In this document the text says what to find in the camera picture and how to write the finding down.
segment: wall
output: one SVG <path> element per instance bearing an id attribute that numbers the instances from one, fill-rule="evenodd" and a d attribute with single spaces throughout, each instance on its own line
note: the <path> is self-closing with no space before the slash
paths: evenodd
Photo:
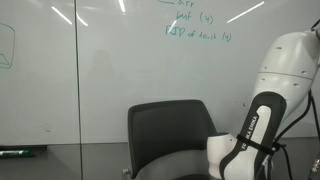
<path id="1" fill-rule="evenodd" d="M 288 138 L 287 144 L 294 179 L 307 179 L 309 168 L 318 153 L 316 138 Z M 32 159 L 0 160 L 1 180 L 120 180 L 122 168 L 128 167 L 127 143 L 82 145 L 83 178 L 79 145 L 52 145 L 48 151 Z M 174 162 L 186 164 L 189 160 Z M 199 162 L 198 167 L 206 169 Z M 272 180 L 289 180 L 285 157 L 282 151 L 274 156 L 275 171 Z"/>

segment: marker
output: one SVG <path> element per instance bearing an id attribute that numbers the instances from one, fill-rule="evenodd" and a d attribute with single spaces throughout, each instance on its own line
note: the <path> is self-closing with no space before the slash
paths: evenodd
<path id="1" fill-rule="evenodd" d="M 29 150 L 17 150 L 17 151 L 0 151 L 0 156 L 15 156 L 30 154 Z"/>

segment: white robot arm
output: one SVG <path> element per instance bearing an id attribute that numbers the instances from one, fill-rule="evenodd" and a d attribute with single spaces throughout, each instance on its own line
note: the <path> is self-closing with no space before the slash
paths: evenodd
<path id="1" fill-rule="evenodd" d="M 320 29 L 290 33 L 273 43 L 238 137 L 225 133 L 208 138 L 209 173 L 214 178 L 257 179 L 280 124 L 301 104 L 313 84 L 319 68 L 319 35 Z"/>

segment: chair backrest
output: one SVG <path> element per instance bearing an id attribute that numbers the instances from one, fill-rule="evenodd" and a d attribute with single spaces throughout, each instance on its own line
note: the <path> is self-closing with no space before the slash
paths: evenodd
<path id="1" fill-rule="evenodd" d="M 204 150 L 216 133 L 200 100 L 163 101 L 133 106 L 128 113 L 131 178 L 155 159 L 178 151 Z"/>

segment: black chair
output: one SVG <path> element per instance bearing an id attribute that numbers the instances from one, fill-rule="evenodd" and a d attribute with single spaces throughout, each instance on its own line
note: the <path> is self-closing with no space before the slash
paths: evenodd
<path id="1" fill-rule="evenodd" d="M 188 150 L 205 150 L 207 138 L 216 134 L 210 115 L 200 100 L 164 101 L 133 106 L 128 113 L 131 168 L 123 178 L 137 174 L 160 157 Z M 206 174 L 188 174 L 177 180 L 209 180 Z"/>

